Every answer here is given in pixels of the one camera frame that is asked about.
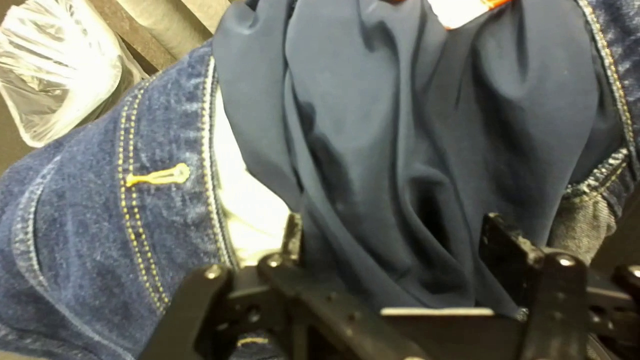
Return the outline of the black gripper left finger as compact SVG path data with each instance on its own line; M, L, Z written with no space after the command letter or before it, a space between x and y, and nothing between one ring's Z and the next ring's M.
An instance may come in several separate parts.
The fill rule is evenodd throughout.
M290 360L428 360L358 299L310 279L299 268L301 240L301 216L290 214L282 248L257 267L275 296L273 335Z

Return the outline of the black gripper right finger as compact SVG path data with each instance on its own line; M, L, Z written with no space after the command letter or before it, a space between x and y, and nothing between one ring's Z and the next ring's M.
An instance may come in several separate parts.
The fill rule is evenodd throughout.
M480 257L519 306L517 360L585 360L585 265L540 248L509 230L498 213L482 219Z

